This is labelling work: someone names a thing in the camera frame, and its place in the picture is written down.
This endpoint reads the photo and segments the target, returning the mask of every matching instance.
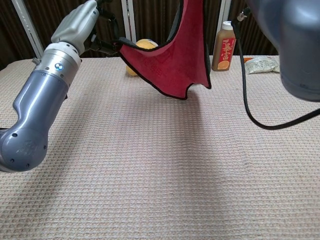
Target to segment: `black cable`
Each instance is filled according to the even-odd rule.
[[[298,124],[301,124],[305,121],[308,121],[310,119],[313,119],[314,117],[317,117],[320,115],[320,108],[318,110],[315,110],[313,112],[310,112],[302,117],[299,117],[293,121],[283,123],[280,125],[275,125],[275,126],[268,126],[260,123],[257,121],[251,114],[249,106],[248,106],[248,98],[247,98],[247,79],[246,79],[246,68],[245,68],[245,59],[244,59],[244,54],[242,51],[242,43],[241,43],[241,34],[240,34],[240,29],[239,25],[236,23],[233,23],[233,29],[234,33],[236,36],[236,40],[238,42],[238,48],[239,48],[239,54],[240,54],[240,61],[241,61],[241,69],[242,69],[242,84],[243,84],[243,101],[244,101],[244,107],[246,114],[249,116],[250,120],[257,125],[258,127],[265,129],[265,130],[281,130],[281,129],[286,129]]]
[[[98,7],[98,11],[100,13],[100,17],[107,19],[111,23],[113,37],[115,40],[118,40],[120,38],[120,29],[116,16],[112,12],[107,11],[101,7]]]

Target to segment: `logo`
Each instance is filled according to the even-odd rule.
[[[61,63],[56,63],[56,64],[54,65],[54,67],[55,67],[55,69],[56,69],[57,71],[59,71],[59,72],[64,69],[64,66],[63,66]]]

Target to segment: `bottle cap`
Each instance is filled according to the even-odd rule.
[[[232,31],[234,30],[234,28],[231,25],[231,21],[224,21],[222,23],[222,29],[223,30],[232,30]]]

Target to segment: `beige tablecloth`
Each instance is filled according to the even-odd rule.
[[[30,60],[0,72],[0,127]],[[119,58],[83,59],[36,169],[0,173],[0,239],[320,239],[320,119],[266,131],[248,119],[240,61],[212,90],[165,97]],[[249,103],[278,124],[319,104],[277,73],[248,76]]]

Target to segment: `yellow ball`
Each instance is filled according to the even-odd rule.
[[[154,48],[158,47],[158,44],[156,44],[154,41],[149,40],[149,39],[141,39],[136,42],[136,45],[140,48],[143,48],[143,49],[154,49]],[[126,72],[130,76],[137,76],[135,71],[133,71],[129,66],[126,66]]]

